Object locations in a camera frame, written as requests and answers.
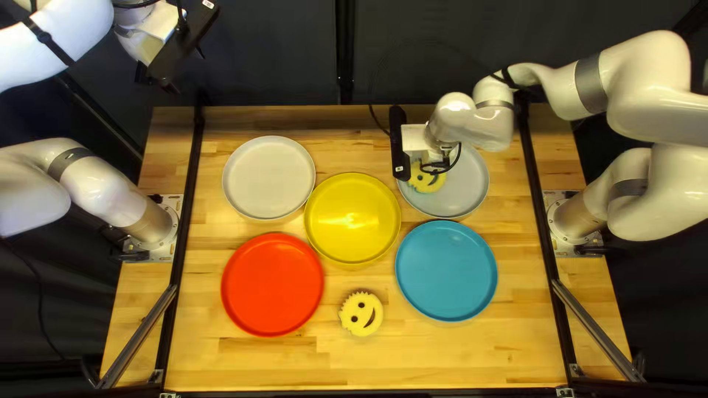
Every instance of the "sponge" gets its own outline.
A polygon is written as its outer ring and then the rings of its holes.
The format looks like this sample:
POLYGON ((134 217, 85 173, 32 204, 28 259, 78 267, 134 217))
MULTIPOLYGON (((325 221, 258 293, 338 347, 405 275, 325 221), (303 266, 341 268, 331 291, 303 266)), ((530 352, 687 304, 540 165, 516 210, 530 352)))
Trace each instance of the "sponge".
POLYGON ((431 175, 421 171, 421 161, 411 164, 411 179, 408 184, 420 193, 433 193, 440 190, 447 178, 446 173, 431 175))

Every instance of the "gray band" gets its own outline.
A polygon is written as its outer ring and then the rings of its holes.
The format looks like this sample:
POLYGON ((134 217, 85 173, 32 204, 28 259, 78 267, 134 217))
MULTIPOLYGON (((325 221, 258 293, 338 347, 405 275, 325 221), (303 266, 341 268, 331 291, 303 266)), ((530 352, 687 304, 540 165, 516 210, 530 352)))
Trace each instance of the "gray band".
POLYGON ((66 151, 63 151, 58 157, 55 157, 54 160, 52 160, 52 163, 47 169, 47 174, 49 174, 49 177, 52 177, 53 179, 58 181, 61 179, 64 170, 66 170, 70 164, 74 163, 79 159, 94 156, 95 155, 92 154, 91 151, 89 151, 87 148, 76 147, 67 149, 66 151))
POLYGON ((585 109, 593 115, 607 110, 607 94, 600 80, 600 53, 576 63, 576 88, 585 109))
POLYGON ((477 107, 477 109, 484 108, 486 106, 503 106, 504 108, 514 110, 514 105, 512 103, 498 99, 482 101, 481 103, 476 103, 475 106, 477 107))
POLYGON ((635 178, 616 183, 610 189, 610 202, 622 196, 641 196, 646 192, 649 181, 646 178, 635 178))

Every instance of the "black bracket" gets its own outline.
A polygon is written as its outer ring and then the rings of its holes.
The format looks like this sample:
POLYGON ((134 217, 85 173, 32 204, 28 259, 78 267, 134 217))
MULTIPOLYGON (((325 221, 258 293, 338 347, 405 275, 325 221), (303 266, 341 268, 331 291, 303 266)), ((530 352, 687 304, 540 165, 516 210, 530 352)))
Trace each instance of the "black bracket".
POLYGON ((406 112, 398 105, 389 108, 392 173, 397 179, 408 181, 411 179, 411 159, 406 152, 403 152, 401 126, 404 124, 406 124, 406 112))

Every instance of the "wooden tabletop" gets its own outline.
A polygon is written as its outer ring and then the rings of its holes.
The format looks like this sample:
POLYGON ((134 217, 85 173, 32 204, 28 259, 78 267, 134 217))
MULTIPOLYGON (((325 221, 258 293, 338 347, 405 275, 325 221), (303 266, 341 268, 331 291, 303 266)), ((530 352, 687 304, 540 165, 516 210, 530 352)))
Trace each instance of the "wooden tabletop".
MULTIPOLYGON (((431 106, 406 106, 410 123, 424 122, 431 106)), ((387 107, 376 106, 387 125, 387 107)), ((190 108, 156 108, 139 187, 181 193, 192 133, 190 108)), ((166 389, 175 391, 361 390, 555 387, 566 382, 544 264, 518 136, 508 151, 482 152, 490 172, 484 203, 461 223, 491 246, 499 279, 492 303, 459 324, 424 317, 400 293, 395 248, 429 217, 401 197, 390 172, 388 137, 366 106, 214 107, 207 125, 166 389), (398 242, 362 271, 344 271, 326 259, 325 291, 313 318, 282 338, 259 339, 226 315, 219 283, 227 259, 248 239, 282 231, 306 239, 302 210, 285 222, 255 223, 230 207, 221 190, 229 155, 261 135, 302 144, 317 183, 358 171, 381 180, 401 207, 398 242), (375 292, 384 303, 381 329, 350 336, 336 315, 353 290, 375 292)), ((584 179, 569 124, 546 106, 533 106, 530 126, 544 189, 580 189, 584 179)), ((559 260, 561 279, 595 320, 629 354, 604 259, 559 260)), ((105 371, 167 285, 170 266, 124 264, 103 357, 105 371)), ((589 375, 618 378, 616 370, 571 317, 578 363, 589 375)), ((144 382, 154 367, 159 327, 151 333, 120 385, 144 382)))

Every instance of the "red plate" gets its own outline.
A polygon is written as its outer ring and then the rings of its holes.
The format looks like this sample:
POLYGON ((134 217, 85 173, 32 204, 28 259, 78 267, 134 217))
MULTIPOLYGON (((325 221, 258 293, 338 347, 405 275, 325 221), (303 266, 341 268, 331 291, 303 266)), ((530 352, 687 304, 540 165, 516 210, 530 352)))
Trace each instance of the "red plate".
POLYGON ((232 321, 259 337, 298 330, 317 309, 324 276, 317 254, 286 234, 265 234, 239 247, 222 276, 232 321))

